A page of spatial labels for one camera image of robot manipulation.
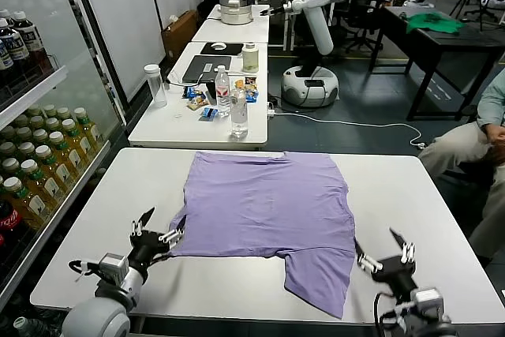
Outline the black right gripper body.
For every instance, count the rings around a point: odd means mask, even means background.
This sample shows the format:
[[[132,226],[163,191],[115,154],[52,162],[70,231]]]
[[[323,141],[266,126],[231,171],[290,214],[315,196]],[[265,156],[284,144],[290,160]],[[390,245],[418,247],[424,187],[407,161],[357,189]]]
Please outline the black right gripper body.
[[[413,281],[416,263],[401,262],[400,256],[388,257],[382,261],[382,268],[372,273],[372,279],[376,283],[385,283],[394,296],[410,296],[412,290],[417,289]]]

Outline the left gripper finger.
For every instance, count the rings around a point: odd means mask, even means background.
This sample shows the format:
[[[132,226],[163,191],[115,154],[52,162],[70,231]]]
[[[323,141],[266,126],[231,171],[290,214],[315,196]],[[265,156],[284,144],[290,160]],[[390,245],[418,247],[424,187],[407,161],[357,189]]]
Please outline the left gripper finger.
[[[152,207],[146,212],[144,212],[137,221],[133,220],[132,232],[131,232],[132,237],[140,237],[144,232],[146,233],[149,232],[146,226],[149,220],[151,219],[154,211],[155,207]]]
[[[179,223],[177,224],[177,226],[173,230],[170,230],[167,233],[165,233],[159,237],[159,241],[164,244],[177,244],[178,241],[182,238],[182,236],[184,234],[185,221],[186,221],[186,216],[184,215],[179,220]]]

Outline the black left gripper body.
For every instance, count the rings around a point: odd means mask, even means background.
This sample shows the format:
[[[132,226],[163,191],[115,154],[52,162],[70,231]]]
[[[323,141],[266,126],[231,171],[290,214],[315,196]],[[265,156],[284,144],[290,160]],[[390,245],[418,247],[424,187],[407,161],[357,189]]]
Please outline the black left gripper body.
[[[129,253],[129,266],[141,275],[146,275],[155,257],[167,255],[170,251],[170,244],[159,240],[161,236],[159,232],[150,230],[142,230],[141,235],[131,236],[132,250]]]

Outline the person right hand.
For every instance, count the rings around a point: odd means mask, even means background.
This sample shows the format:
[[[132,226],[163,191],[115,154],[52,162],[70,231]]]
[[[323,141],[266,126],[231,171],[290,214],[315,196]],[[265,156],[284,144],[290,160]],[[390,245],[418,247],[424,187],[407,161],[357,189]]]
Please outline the person right hand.
[[[504,145],[505,128],[501,125],[488,124],[484,127],[488,142],[492,145]]]

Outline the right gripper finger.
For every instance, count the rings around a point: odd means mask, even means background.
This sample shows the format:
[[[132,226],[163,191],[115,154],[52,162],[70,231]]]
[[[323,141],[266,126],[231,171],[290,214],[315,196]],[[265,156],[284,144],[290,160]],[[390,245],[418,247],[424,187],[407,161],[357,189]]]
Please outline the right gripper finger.
[[[413,242],[407,242],[406,239],[398,232],[390,229],[390,232],[397,242],[398,246],[402,249],[402,255],[400,261],[402,264],[413,264],[415,255],[415,244]]]
[[[354,244],[356,250],[357,265],[363,271],[366,271],[368,273],[377,273],[383,269],[383,265],[379,261],[373,259],[364,252],[357,239],[354,239]]]

